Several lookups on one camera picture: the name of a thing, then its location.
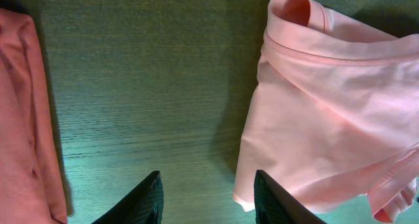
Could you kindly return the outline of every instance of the pink shirt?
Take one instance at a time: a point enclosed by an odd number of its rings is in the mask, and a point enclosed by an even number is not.
[[[236,174],[254,208],[268,172],[309,210],[366,194],[382,222],[412,205],[419,174],[419,35],[398,39],[313,0],[271,0]]]
[[[0,9],[0,223],[67,223],[33,20]]]

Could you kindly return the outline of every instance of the black object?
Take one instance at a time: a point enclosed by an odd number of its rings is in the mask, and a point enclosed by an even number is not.
[[[257,224],[326,224],[262,170],[256,172],[255,207]]]
[[[163,184],[154,171],[93,224],[161,224]]]

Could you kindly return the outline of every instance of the t-shirt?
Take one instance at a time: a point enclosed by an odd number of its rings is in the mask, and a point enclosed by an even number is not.
[[[271,0],[234,200],[265,170],[317,213],[367,195],[375,219],[412,205],[419,35],[398,39],[313,0]]]
[[[0,9],[0,223],[67,223],[33,20]]]

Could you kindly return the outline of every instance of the fabric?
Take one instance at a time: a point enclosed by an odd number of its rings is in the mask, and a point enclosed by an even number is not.
[[[271,0],[234,200],[266,171],[312,212],[367,195],[392,222],[419,174],[419,35],[398,39],[313,0]]]
[[[67,223],[33,20],[0,9],[0,223]]]

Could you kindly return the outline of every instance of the neckline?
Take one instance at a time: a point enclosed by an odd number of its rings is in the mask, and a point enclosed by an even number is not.
[[[381,64],[419,58],[419,35],[373,43],[349,42],[327,34],[332,12],[313,0],[309,3],[310,16],[306,26],[278,16],[290,0],[270,0],[268,23],[264,40],[274,49],[294,58],[315,62],[341,64]]]

